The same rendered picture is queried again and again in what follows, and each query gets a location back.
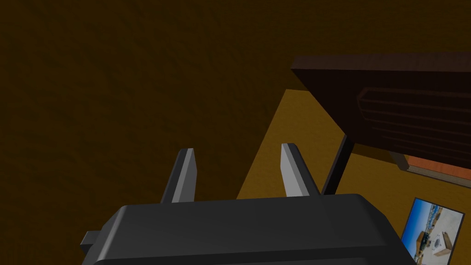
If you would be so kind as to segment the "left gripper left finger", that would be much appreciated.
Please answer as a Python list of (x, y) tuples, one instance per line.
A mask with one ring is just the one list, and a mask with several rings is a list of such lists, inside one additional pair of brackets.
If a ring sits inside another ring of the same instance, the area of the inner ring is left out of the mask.
[(193, 202), (197, 167), (193, 148), (178, 152), (160, 203)]

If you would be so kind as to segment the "dark brown wooden door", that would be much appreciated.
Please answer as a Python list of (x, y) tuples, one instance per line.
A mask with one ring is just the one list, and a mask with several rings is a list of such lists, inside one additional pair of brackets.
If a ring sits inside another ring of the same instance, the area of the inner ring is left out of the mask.
[(355, 144), (388, 151), (402, 171), (471, 188), (407, 160), (471, 170), (471, 52), (302, 56), (291, 70), (344, 133), (323, 194), (336, 192)]

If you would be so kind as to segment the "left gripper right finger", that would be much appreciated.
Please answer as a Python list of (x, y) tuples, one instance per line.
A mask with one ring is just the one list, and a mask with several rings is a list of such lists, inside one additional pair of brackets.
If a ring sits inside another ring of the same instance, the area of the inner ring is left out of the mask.
[(320, 192), (294, 143), (281, 145), (280, 170), (286, 196), (319, 196)]

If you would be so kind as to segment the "framed blue landscape picture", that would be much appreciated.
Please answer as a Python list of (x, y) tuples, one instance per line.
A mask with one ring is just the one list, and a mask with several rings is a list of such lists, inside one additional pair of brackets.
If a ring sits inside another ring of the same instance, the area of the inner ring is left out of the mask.
[(415, 265), (450, 265), (465, 213), (414, 198), (401, 241)]

